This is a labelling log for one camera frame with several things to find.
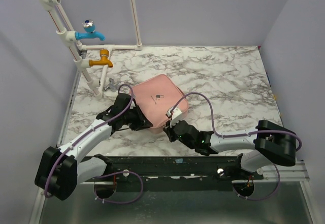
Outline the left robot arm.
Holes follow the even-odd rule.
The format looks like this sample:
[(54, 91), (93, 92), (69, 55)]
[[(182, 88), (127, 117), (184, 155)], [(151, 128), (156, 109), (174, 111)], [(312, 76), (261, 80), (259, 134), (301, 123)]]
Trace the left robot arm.
[(129, 94), (120, 93), (114, 104), (99, 113), (82, 134), (59, 148), (48, 147), (43, 152), (35, 185), (43, 189), (46, 198), (65, 200), (79, 183), (96, 178), (109, 180), (114, 171), (110, 159), (101, 154), (88, 160), (84, 158), (124, 125), (132, 131), (152, 127), (135, 99)]

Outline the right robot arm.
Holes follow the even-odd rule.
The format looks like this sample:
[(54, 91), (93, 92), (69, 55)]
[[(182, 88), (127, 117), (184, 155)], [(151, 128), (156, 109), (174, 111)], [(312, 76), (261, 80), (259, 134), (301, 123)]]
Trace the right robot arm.
[(249, 150), (238, 156), (234, 175), (245, 179), (257, 169), (270, 164), (292, 167), (296, 164), (296, 151), (302, 146), (296, 133), (267, 120), (256, 127), (218, 135), (212, 131), (199, 131), (181, 120), (163, 131), (170, 142), (178, 140), (195, 152), (209, 156), (230, 150)]

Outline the pink medicine kit case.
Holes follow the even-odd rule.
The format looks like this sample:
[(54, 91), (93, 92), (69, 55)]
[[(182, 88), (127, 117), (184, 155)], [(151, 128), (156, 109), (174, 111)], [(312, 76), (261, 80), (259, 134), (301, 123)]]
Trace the pink medicine kit case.
[(152, 123), (149, 131), (159, 134), (168, 121), (166, 113), (184, 96), (165, 74), (152, 77), (132, 87), (134, 99), (144, 116)]

